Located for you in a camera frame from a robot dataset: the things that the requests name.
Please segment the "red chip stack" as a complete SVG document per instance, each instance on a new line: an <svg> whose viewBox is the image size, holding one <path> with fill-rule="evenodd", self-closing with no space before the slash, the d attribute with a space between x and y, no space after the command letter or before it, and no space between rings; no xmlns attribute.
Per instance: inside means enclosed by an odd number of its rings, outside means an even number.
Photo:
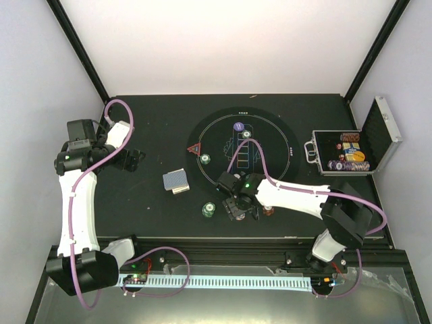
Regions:
<svg viewBox="0 0 432 324"><path fill-rule="evenodd" d="M274 208L273 207L268 207L268 206L264 206L263 207L263 214L266 216L271 216L272 214L274 214Z"/></svg>

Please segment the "green chip stack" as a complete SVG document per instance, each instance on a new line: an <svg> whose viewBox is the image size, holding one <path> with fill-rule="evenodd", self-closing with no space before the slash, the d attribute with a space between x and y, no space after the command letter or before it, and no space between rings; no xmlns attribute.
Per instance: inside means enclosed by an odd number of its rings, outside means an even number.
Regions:
<svg viewBox="0 0 432 324"><path fill-rule="evenodd" d="M202 214L204 217L210 218L214 215L216 206L213 202L207 202L202 206Z"/></svg>

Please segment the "green chips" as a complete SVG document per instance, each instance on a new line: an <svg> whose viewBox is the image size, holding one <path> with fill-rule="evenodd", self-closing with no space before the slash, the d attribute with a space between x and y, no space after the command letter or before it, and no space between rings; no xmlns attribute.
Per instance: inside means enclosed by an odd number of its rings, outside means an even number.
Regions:
<svg viewBox="0 0 432 324"><path fill-rule="evenodd" d="M244 130L242 132L242 138L243 139L249 139L249 138L251 138L251 136L252 136L252 133L250 131L248 131L248 130Z"/></svg>
<svg viewBox="0 0 432 324"><path fill-rule="evenodd" d="M207 165L207 164L209 164L210 161L211 161L211 157L210 157L210 155L208 155L208 154L203 154L203 155L200 156L200 162L201 162L203 165Z"/></svg>

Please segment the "red triangular all-in button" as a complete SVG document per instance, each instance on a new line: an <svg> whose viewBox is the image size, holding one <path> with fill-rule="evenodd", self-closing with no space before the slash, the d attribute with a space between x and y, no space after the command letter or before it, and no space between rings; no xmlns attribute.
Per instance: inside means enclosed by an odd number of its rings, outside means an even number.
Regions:
<svg viewBox="0 0 432 324"><path fill-rule="evenodd" d="M196 144L193 144L192 146L189 146L189 147L187 148L187 151L188 151L189 153L193 153L193 154L195 154L196 156L200 156L200 152L201 152L201 143L198 142L198 143L196 143Z"/></svg>

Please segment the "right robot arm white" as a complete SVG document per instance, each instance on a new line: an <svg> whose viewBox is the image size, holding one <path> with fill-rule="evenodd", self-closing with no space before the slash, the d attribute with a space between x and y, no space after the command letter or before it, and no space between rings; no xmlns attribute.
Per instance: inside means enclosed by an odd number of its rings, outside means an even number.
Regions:
<svg viewBox="0 0 432 324"><path fill-rule="evenodd" d="M306 266L316 273L324 272L343 250L361 248L373 216L367 201L353 196L355 191L348 184L308 186L280 182L264 174L235 176L225 171L215 186L227 196L223 206L232 220L249 215L258 220L276 207L320 219L325 230L305 257Z"/></svg>

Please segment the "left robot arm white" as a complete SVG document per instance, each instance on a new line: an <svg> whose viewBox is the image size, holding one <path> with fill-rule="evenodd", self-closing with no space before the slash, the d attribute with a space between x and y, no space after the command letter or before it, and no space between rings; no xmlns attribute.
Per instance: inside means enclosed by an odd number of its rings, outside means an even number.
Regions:
<svg viewBox="0 0 432 324"><path fill-rule="evenodd" d="M61 186L62 229L57 256L47 261L48 276L63 291L75 296L114 286L121 266L138 269L145 253L126 236L101 249L95 230L97 175L112 165L133 172L144 153L124 147L130 124L119 121L106 135L96 135L91 119L67 123L69 140L54 161Z"/></svg>

